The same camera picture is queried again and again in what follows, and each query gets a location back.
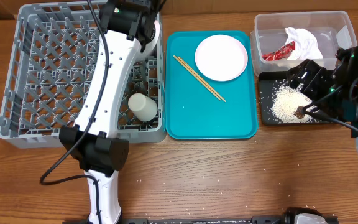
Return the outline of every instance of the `red snack package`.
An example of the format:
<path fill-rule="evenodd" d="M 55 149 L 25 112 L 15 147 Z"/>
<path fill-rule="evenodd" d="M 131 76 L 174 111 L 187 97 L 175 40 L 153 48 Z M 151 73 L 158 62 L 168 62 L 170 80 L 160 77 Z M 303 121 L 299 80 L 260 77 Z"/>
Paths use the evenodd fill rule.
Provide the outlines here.
<path fill-rule="evenodd" d="M 262 58 L 266 61 L 281 60 L 284 58 L 288 58 L 293 50 L 295 50 L 295 41 L 284 45 L 276 52 L 263 54 Z"/>

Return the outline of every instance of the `gray plastic basket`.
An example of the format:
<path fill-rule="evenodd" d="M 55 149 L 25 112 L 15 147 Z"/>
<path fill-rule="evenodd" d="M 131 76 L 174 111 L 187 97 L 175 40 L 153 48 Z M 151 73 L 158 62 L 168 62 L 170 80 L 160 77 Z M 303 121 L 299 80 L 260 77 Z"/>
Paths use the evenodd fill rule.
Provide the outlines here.
<path fill-rule="evenodd" d="M 97 14 L 105 2 L 93 1 Z M 92 81 L 98 37 L 85 1 L 21 7 L 1 107 L 0 138 L 19 148 L 62 146 L 60 127 L 73 125 Z M 161 40 L 162 35 L 153 55 L 135 63 L 122 99 L 119 137 L 131 143 L 159 142 L 166 136 Z M 134 93 L 157 102 L 153 121 L 143 123 L 128 109 Z"/>

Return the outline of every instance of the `wooden table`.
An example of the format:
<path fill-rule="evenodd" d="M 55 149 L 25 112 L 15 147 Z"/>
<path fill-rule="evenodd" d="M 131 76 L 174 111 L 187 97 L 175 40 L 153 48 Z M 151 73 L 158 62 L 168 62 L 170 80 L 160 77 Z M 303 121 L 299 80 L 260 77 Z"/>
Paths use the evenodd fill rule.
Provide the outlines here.
<path fill-rule="evenodd" d="M 358 42 L 358 11 L 348 13 Z M 249 34 L 256 15 L 163 16 L 163 34 L 165 40 L 181 30 Z M 15 26 L 0 21 L 0 109 Z M 0 140 L 0 223 L 86 218 L 85 180 L 39 185 L 39 177 L 64 152 L 16 149 Z M 81 173 L 77 161 L 68 158 L 50 178 Z M 341 223 L 358 223 L 358 157 L 350 131 L 337 125 L 268 127 L 259 121 L 258 133 L 248 141 L 167 136 L 161 143 L 131 146 L 119 176 L 119 200 L 124 218 L 245 218 L 309 206 L 339 216 Z"/>

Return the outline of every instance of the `pair of chopsticks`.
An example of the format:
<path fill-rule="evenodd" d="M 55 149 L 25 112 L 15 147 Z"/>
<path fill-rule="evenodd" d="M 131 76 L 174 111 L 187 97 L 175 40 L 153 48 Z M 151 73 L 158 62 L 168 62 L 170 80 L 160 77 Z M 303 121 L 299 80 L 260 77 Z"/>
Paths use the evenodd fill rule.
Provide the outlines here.
<path fill-rule="evenodd" d="M 223 102 L 226 102 L 226 100 L 217 93 L 214 88 L 212 88 L 203 78 L 200 77 L 181 57 L 176 57 L 173 55 L 173 57 L 185 68 L 187 69 L 190 74 L 192 74 L 207 90 L 209 90 L 218 100 L 223 100 Z"/>

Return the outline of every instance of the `blue tray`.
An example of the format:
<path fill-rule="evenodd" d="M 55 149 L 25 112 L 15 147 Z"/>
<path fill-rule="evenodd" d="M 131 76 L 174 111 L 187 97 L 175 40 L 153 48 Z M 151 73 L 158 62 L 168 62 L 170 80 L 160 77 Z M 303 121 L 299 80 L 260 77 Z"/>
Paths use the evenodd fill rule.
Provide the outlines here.
<path fill-rule="evenodd" d="M 205 38 L 230 35 L 247 49 L 242 75 L 228 82 L 206 78 L 197 69 L 195 52 Z M 218 100 L 173 55 L 181 57 L 226 101 Z M 254 72 L 248 36 L 238 30 L 177 32 L 167 40 L 166 120 L 175 139 L 248 139 L 258 130 Z"/>

